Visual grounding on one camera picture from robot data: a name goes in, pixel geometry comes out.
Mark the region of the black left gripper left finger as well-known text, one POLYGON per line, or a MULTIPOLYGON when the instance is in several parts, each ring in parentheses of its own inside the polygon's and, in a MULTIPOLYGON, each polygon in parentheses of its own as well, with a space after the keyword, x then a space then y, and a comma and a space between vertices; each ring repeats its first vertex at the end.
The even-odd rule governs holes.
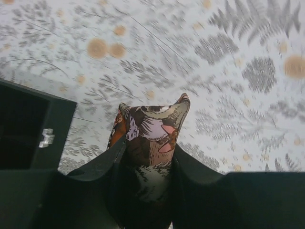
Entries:
POLYGON ((0 173, 3 229, 115 229, 105 196, 125 138, 67 175, 56 169, 0 173))

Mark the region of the cat print brown tie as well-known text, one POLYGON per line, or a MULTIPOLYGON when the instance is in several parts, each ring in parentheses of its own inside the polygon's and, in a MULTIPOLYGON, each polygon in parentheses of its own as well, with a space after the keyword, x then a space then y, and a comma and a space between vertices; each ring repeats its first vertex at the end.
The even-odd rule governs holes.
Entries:
POLYGON ((126 165, 138 185, 132 193, 139 200, 154 203, 167 199, 172 158, 190 105, 186 93, 172 105, 119 104, 107 148, 125 137, 126 165))

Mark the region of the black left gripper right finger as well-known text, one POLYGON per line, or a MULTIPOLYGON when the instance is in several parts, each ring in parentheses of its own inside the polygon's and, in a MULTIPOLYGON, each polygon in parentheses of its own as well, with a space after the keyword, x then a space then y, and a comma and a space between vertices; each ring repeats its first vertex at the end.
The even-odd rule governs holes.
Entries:
POLYGON ((173 156, 176 229, 303 229, 303 172, 220 174, 180 146, 173 156))

